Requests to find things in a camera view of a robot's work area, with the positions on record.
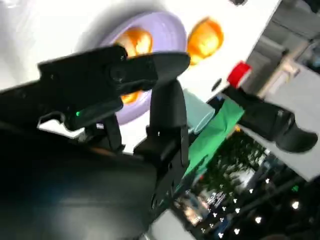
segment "teal object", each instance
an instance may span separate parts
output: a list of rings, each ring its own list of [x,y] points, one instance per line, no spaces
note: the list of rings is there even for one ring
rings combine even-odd
[[[197,173],[203,173],[216,150],[234,129],[244,110],[231,99],[226,99],[218,114],[206,125],[197,139],[189,148],[189,167],[184,176],[194,169],[198,163],[203,163]]]
[[[196,95],[183,90],[183,96],[186,108],[186,120],[189,132],[198,134],[210,122],[215,115],[215,109],[209,104],[201,101]]]

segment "green led light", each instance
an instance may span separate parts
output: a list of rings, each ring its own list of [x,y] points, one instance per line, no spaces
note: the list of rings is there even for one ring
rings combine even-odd
[[[295,186],[293,186],[293,187],[291,188],[291,190],[292,190],[293,192],[298,192],[298,191],[299,191],[299,186],[298,186],[298,185],[295,185]]]

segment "green fabric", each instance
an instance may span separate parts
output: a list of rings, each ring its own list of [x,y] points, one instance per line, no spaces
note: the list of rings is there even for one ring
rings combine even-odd
[[[204,172],[218,147],[234,129],[244,110],[231,99],[226,99],[218,114],[207,124],[189,148],[190,165],[184,176],[204,159],[197,172]]]

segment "string light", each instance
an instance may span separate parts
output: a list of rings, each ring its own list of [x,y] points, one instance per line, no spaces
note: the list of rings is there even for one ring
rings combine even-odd
[[[233,231],[234,231],[235,235],[238,235],[239,232],[240,232],[240,229],[239,228],[235,228]]]
[[[293,187],[291,188],[291,191],[297,193],[297,192],[299,191],[299,186],[298,186],[298,185],[293,186]]]
[[[261,223],[261,220],[262,220],[262,217],[260,217],[260,216],[257,216],[257,217],[255,218],[255,222],[256,222],[257,224],[260,224],[260,223]]]
[[[299,202],[298,201],[294,201],[291,206],[292,206],[292,208],[294,210],[298,210],[299,209]]]

